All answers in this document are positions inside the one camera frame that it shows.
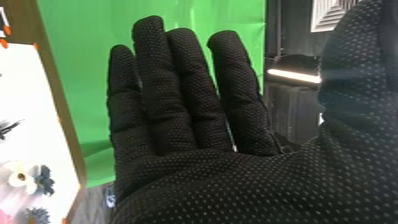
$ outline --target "finger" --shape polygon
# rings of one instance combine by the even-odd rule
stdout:
[[[192,116],[197,147],[233,151],[226,115],[197,37],[192,30],[181,28],[167,33],[167,38],[181,80],[185,105]]]
[[[208,46],[213,52],[220,100],[238,151],[272,156],[279,153],[279,145],[270,133],[258,78],[236,33],[233,31],[217,33]]]
[[[137,22],[133,40],[151,134],[156,149],[165,154],[197,147],[160,17]]]
[[[108,62],[108,116],[110,138],[115,155],[115,195],[121,199],[131,182],[131,162],[153,155],[151,139],[142,113],[140,84],[133,54],[124,46],[115,46]]]

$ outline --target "gloved hand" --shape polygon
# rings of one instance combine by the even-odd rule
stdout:
[[[398,97],[380,44],[393,2],[364,0],[336,28],[322,67],[325,123],[290,154],[272,137],[236,33],[208,42],[218,102],[192,31],[163,32],[158,17],[137,22],[137,57],[124,46],[110,55],[114,224],[396,223]]]

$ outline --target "black object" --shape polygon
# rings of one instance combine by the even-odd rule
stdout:
[[[279,83],[266,85],[272,130],[290,142],[304,144],[318,136],[322,106],[318,91]]]
[[[51,177],[51,170],[48,168],[48,166],[41,166],[41,175],[35,177],[35,183],[43,189],[43,194],[44,195],[53,195],[55,193],[55,190],[53,190],[53,179],[50,178]]]
[[[3,25],[5,25],[5,21],[3,21],[3,13],[0,11],[0,31],[3,31]]]
[[[108,71],[114,224],[396,222],[398,96],[378,38],[389,1],[362,0],[336,28],[322,57],[325,122],[293,153],[272,136],[236,33],[208,42],[218,103],[192,31],[165,33],[158,17],[137,22],[137,58],[117,46]]]
[[[18,121],[12,125],[7,124],[0,125],[0,140],[5,140],[5,134],[11,132],[11,130],[16,128],[19,124],[21,121]]]

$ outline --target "white board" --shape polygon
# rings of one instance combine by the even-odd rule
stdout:
[[[0,122],[12,123],[23,120],[21,125],[5,135],[5,141],[0,140],[0,164],[11,160],[27,160],[50,167],[55,194],[51,197],[37,197],[27,206],[46,208],[51,223],[60,223],[80,185],[46,73],[32,45],[9,44],[7,49],[0,47],[0,75]],[[12,210],[12,200],[21,200],[7,195],[9,189],[7,183],[0,183],[0,197],[3,197],[0,209],[3,210]],[[23,190],[14,194],[16,198],[30,201],[32,197],[21,196]]]

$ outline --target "white surface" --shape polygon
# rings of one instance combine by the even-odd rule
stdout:
[[[5,141],[0,140],[0,164],[9,160],[27,160],[46,165],[55,180],[51,197],[41,196],[30,203],[32,198],[23,195],[25,189],[16,188],[14,195],[9,193],[7,197],[0,198],[0,209],[12,209],[14,202],[25,200],[28,202],[25,204],[48,209],[51,223],[60,223],[78,193],[78,177],[44,68],[32,45],[9,44],[7,49],[0,47],[0,74],[0,121],[14,123],[23,120],[21,125],[5,135]],[[9,189],[7,184],[0,186],[3,187],[0,191]]]
[[[9,26],[9,20],[7,20],[7,16],[5,16],[5,12],[3,12],[3,7],[0,7],[0,15],[2,15],[2,18],[3,18],[3,23]],[[3,33],[2,30],[0,30],[0,37],[5,37],[5,33]]]

